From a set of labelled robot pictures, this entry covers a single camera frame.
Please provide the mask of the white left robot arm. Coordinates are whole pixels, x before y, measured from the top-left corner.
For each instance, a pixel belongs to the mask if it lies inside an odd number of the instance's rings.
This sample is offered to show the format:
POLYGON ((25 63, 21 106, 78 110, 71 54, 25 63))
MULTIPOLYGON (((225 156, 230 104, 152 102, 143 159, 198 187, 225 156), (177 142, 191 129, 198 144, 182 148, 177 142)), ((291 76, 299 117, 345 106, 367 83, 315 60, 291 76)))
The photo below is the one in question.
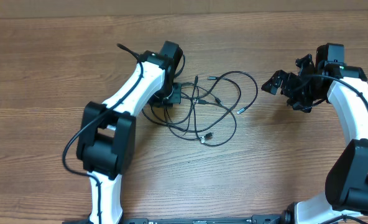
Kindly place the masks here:
POLYGON ((92 211, 85 223, 121 223, 122 175, 135 148, 136 118, 145 105, 168 108, 181 102, 180 46, 165 41, 159 52, 133 53, 136 69, 123 86, 102 103, 89 102, 83 112, 76 156, 91 183, 92 211))

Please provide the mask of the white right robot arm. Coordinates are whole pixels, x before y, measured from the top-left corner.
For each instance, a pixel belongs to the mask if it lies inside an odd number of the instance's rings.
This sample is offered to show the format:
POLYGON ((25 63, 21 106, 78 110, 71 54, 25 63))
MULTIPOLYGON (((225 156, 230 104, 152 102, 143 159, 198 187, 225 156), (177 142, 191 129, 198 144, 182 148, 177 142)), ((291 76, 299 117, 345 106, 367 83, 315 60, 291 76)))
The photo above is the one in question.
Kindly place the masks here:
POLYGON ((295 61, 297 74, 276 71, 261 89, 288 98, 293 110, 309 113, 316 105, 333 105, 346 147, 329 171, 324 191, 294 202, 278 223, 339 223, 368 216, 368 82, 361 67, 344 61, 344 46, 327 43, 295 61))

